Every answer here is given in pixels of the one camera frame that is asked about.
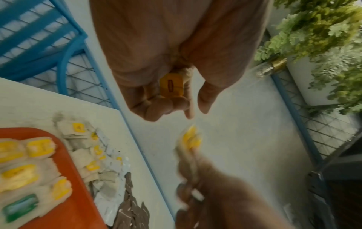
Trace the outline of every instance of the white table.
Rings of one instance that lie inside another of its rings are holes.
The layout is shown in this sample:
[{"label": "white table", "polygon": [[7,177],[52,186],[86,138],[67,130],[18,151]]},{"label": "white table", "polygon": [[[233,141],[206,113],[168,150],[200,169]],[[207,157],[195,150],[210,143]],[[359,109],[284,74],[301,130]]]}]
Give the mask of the white table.
[{"label": "white table", "polygon": [[133,195],[150,211],[150,229],[173,228],[174,221],[120,112],[97,104],[0,78],[0,128],[34,127],[59,137],[55,114],[88,120],[131,163]]}]

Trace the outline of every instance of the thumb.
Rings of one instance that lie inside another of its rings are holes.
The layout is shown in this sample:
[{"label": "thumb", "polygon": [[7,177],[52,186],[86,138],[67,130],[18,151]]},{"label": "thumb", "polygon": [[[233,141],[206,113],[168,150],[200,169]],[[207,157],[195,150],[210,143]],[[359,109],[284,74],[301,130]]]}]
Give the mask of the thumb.
[{"label": "thumb", "polygon": [[204,114],[207,114],[212,104],[215,102],[216,98],[218,97],[218,95],[224,89],[225,88],[217,87],[206,81],[204,85],[201,87],[197,98],[200,111]]}]

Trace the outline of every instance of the concrete floor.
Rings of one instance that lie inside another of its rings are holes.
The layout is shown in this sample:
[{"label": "concrete floor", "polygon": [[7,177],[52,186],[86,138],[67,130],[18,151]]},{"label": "concrete floor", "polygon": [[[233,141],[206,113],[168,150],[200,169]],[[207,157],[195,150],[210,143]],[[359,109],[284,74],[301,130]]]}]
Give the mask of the concrete floor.
[{"label": "concrete floor", "polygon": [[[202,152],[220,169],[250,182],[281,214],[284,214],[283,206],[291,203],[303,228],[311,228],[304,178],[312,165],[298,130],[270,78],[257,80],[252,74],[246,74],[220,95],[209,115],[196,109],[192,121],[177,112],[157,123],[145,122],[127,109],[112,77],[95,36],[88,0],[66,2],[75,20],[88,33],[87,44],[173,215],[181,207],[175,196],[181,180],[176,173],[173,148],[180,132],[190,124],[196,124],[203,133]],[[195,98],[202,84],[203,78],[195,72]]]}]

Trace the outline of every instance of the green plant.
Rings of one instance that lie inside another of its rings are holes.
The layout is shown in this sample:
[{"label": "green plant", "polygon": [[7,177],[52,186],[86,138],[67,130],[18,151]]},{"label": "green plant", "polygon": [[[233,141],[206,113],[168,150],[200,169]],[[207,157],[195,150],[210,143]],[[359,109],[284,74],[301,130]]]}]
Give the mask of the green plant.
[{"label": "green plant", "polygon": [[260,47],[255,60],[272,55],[309,57],[316,63],[310,88],[327,84],[335,89],[340,113],[362,109],[362,8],[352,0],[275,0],[275,6],[291,8],[277,26],[279,34]]}]

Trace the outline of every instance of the chair backrest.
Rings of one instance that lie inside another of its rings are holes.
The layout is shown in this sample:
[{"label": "chair backrest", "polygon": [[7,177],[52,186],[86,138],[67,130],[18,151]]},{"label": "chair backrest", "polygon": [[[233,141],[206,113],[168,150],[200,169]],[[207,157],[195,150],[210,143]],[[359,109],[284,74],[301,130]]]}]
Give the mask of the chair backrest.
[{"label": "chair backrest", "polygon": [[86,38],[59,0],[0,0],[0,73],[61,51],[77,36]]}]

